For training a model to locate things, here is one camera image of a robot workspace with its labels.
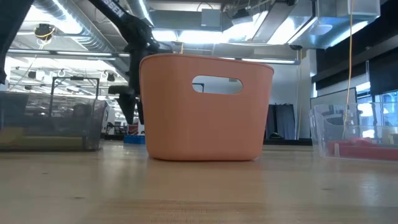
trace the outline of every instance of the ventilation duct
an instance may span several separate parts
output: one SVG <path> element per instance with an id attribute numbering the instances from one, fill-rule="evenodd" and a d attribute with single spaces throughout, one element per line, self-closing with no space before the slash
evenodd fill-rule
<path id="1" fill-rule="evenodd" d="M 93 25 L 79 7 L 71 0 L 35 0 L 34 7 L 43 13 L 51 15 L 57 21 L 57 27 L 72 34 L 75 41 L 90 52 L 115 52 L 115 48 L 105 39 L 101 32 Z M 120 75 L 124 76 L 128 66 L 120 58 L 107 62 Z"/>
<path id="2" fill-rule="evenodd" d="M 126 0 L 130 13 L 145 21 L 150 26 L 154 26 L 152 19 L 149 17 L 149 7 L 146 0 Z"/>
<path id="3" fill-rule="evenodd" d="M 351 0 L 297 0 L 293 6 L 276 2 L 253 41 L 325 49 L 349 36 L 350 14 Z M 355 1 L 353 32 L 379 16 L 380 0 Z"/>

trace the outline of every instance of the red object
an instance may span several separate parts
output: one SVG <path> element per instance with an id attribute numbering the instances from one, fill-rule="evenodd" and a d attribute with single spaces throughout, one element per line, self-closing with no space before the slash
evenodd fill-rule
<path id="1" fill-rule="evenodd" d="M 370 139 L 330 141 L 327 143 L 328 156 L 336 157 L 335 144 L 339 145 L 338 153 L 340 153 L 340 157 L 398 161 L 398 147 L 382 147 L 371 143 Z"/>

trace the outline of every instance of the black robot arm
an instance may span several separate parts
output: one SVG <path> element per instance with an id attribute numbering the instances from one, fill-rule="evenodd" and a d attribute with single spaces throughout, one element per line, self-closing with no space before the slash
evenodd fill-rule
<path id="1" fill-rule="evenodd" d="M 126 121 L 132 124 L 134 108 L 137 105 L 139 119 L 144 124 L 142 103 L 137 100 L 141 94 L 139 84 L 139 65 L 141 60 L 152 54 L 172 53 L 171 47 L 160 47 L 152 35 L 152 29 L 142 20 L 127 13 L 115 0 L 89 0 L 99 9 L 115 26 L 127 42 L 124 49 L 130 53 L 129 86 L 111 86 L 109 93 L 119 94 L 118 103 L 126 117 Z"/>

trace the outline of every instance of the blue object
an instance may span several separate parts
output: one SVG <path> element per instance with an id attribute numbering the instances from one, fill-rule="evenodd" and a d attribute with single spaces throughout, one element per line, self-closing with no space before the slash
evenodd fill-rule
<path id="1" fill-rule="evenodd" d="M 145 136 L 125 135 L 123 141 L 127 144 L 145 144 Z"/>

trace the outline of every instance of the orange plastic basket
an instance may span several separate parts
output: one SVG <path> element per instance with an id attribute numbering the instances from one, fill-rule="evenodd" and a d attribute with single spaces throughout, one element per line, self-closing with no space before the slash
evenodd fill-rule
<path id="1" fill-rule="evenodd" d="M 259 63 L 179 54 L 141 62 L 150 156 L 173 161 L 247 161 L 260 156 L 274 70 Z M 237 78 L 243 90 L 199 93 L 199 75 Z"/>

